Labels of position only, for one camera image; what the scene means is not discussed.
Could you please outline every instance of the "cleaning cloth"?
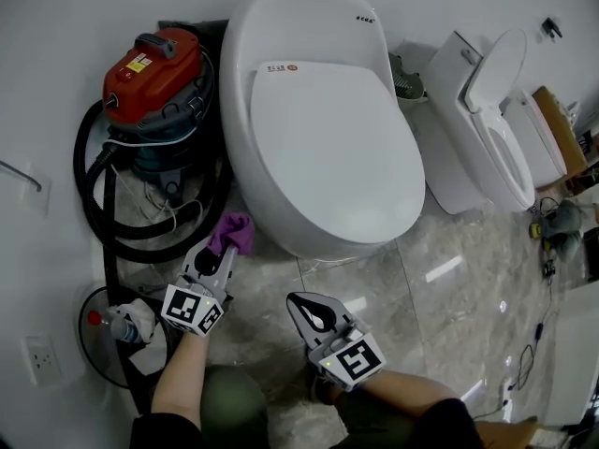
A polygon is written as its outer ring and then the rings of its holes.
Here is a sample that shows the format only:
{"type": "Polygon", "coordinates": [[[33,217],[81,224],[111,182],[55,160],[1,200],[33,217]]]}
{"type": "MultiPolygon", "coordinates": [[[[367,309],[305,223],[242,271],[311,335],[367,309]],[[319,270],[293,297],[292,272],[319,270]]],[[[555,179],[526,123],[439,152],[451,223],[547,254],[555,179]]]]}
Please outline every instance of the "cleaning cloth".
{"type": "Polygon", "coordinates": [[[239,254],[249,254],[254,242],[254,223],[247,213],[224,214],[208,242],[207,248],[220,256],[229,244],[236,246],[239,254]]]}

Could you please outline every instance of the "vacuum handle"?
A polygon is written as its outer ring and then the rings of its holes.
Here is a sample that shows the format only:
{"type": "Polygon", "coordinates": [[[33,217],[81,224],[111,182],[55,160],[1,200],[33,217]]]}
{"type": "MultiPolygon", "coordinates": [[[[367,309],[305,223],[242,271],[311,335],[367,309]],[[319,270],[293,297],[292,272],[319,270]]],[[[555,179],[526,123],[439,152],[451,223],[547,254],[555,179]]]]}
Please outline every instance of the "vacuum handle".
{"type": "Polygon", "coordinates": [[[174,58],[176,54],[173,42],[155,34],[141,34],[135,39],[135,47],[151,47],[167,60],[174,58]]]}

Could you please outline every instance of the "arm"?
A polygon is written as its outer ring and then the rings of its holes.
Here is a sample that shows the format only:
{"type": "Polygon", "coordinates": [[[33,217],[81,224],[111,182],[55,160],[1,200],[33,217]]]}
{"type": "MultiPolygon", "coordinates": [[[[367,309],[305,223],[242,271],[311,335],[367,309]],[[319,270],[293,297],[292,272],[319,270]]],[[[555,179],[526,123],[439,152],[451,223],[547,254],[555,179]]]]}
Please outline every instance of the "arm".
{"type": "Polygon", "coordinates": [[[199,403],[207,353],[208,338],[189,333],[183,335],[156,387],[152,413],[178,414],[199,428],[199,403]]]}
{"type": "Polygon", "coordinates": [[[444,384],[384,369],[364,383],[362,389],[414,417],[422,416],[438,402],[458,398],[444,384]]]}

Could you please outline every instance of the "toilet bowl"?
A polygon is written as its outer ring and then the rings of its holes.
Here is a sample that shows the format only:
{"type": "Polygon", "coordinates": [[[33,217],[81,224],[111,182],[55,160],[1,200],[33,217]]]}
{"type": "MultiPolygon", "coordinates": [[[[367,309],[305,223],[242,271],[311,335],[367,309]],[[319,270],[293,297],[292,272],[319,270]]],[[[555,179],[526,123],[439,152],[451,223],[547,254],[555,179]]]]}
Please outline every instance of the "toilet bowl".
{"type": "Polygon", "coordinates": [[[220,104],[243,199],[290,253],[357,256],[416,221],[424,170],[364,0],[245,0],[223,41],[220,104]]]}
{"type": "Polygon", "coordinates": [[[523,90],[510,98],[504,118],[522,148],[534,187],[549,186],[567,174],[562,152],[534,98],[523,90]]]}
{"type": "Polygon", "coordinates": [[[500,211],[534,203],[531,171],[499,110],[525,55],[521,30],[503,34],[484,58],[454,33],[422,72],[429,102],[410,116],[427,184],[448,213],[487,201],[500,211]]]}

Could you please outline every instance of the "wall socket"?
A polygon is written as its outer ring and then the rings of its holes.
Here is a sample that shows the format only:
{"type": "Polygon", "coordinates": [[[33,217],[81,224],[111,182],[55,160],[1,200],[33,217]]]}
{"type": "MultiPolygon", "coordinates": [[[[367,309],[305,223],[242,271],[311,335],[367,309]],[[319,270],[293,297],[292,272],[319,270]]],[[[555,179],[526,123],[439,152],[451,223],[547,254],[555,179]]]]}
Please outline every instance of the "wall socket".
{"type": "Polygon", "coordinates": [[[27,336],[22,342],[32,383],[39,387],[59,384],[63,376],[51,339],[48,336],[27,336]]]}

